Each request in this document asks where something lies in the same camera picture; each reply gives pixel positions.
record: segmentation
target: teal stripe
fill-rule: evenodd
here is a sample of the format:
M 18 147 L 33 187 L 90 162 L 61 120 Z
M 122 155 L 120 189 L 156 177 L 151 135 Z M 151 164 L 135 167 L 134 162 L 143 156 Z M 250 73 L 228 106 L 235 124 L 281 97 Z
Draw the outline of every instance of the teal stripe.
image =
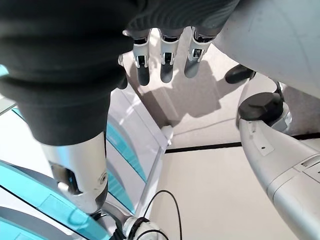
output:
M 47 240 L 47 238 L 2 217 L 0 217 L 0 236 L 4 240 Z
M 90 240 L 109 240 L 104 228 L 60 194 L 18 169 L 0 162 L 0 184 L 42 213 Z
M 130 164 L 136 173 L 146 183 L 147 178 L 145 172 L 140 165 L 138 157 L 131 147 L 127 144 L 125 138 L 110 123 L 106 125 L 106 139 L 111 145 L 122 155 L 122 157 Z
M 114 198 L 116 198 L 120 203 L 122 203 L 132 214 L 135 214 L 136 210 L 126 190 L 121 186 L 121 184 L 110 171 L 108 171 L 108 191 Z

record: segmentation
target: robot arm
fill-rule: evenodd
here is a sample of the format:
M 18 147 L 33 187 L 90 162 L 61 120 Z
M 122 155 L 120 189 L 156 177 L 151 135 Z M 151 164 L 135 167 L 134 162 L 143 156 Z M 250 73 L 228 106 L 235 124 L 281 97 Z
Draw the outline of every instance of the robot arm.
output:
M 256 77 L 248 82 L 242 98 L 252 89 L 250 84 L 256 84 Z M 273 81 L 266 77 L 264 81 L 272 89 Z M 251 92 L 239 105 L 239 114 L 243 150 L 263 190 L 297 237 L 318 239 L 320 153 L 282 133 L 291 116 L 278 93 Z

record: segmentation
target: white wall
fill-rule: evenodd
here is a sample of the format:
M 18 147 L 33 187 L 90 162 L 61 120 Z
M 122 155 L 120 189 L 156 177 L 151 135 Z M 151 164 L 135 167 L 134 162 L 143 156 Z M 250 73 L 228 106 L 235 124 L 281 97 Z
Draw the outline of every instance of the white wall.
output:
M 318 140 L 309 140 L 313 147 Z M 179 204 L 183 240 L 296 240 L 260 187 L 242 147 L 170 153 L 163 157 L 158 189 Z M 150 219 L 179 239 L 170 196 L 155 200 Z

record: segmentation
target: black cable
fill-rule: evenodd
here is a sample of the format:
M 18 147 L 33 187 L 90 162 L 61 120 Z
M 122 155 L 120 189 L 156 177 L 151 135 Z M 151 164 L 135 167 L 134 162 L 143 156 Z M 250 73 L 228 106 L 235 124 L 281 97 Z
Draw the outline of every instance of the black cable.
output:
M 141 234 L 137 237 L 136 240 L 139 240 L 143 235 L 148 234 L 148 233 L 159 233 L 159 234 L 161 234 L 162 236 L 164 236 L 164 238 L 165 238 L 166 240 L 169 240 L 169 238 L 168 238 L 162 231 L 157 230 L 157 229 L 151 229 L 151 230 L 144 231 L 143 233 L 141 233 Z
M 169 194 L 169 195 L 173 198 L 173 200 L 174 200 L 174 203 L 175 203 L 175 206 L 176 206 L 176 211 L 177 211 L 177 213 L 178 213 L 178 219 L 179 219 L 180 240 L 182 240 L 181 217 L 180 217 L 180 211 L 179 211 L 178 202 L 177 202 L 175 196 L 174 196 L 171 192 L 169 192 L 168 190 L 160 190 L 160 191 L 158 191 L 158 192 L 152 197 L 151 201 L 149 202 L 148 207 L 146 208 L 146 210 L 145 210 L 145 212 L 144 212 L 143 217 L 146 216 L 146 214 L 147 214 L 147 212 L 148 212 L 148 209 L 149 209 L 151 203 L 153 202 L 153 200 L 156 198 L 156 196 L 158 196 L 158 195 L 161 194 L 161 193 L 167 193 L 167 194 Z

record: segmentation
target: black knob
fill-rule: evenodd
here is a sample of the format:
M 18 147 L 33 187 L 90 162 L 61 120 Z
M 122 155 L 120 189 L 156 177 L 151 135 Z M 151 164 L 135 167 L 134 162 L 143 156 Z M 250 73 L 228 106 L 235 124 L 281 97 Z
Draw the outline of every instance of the black knob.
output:
M 239 106 L 240 117 L 247 121 L 262 120 L 269 124 L 281 116 L 284 111 L 283 103 L 278 93 L 257 93 L 241 103 Z
M 231 68 L 225 74 L 224 79 L 228 84 L 237 84 L 242 80 L 250 78 L 253 74 L 254 74 L 253 70 L 239 64 Z

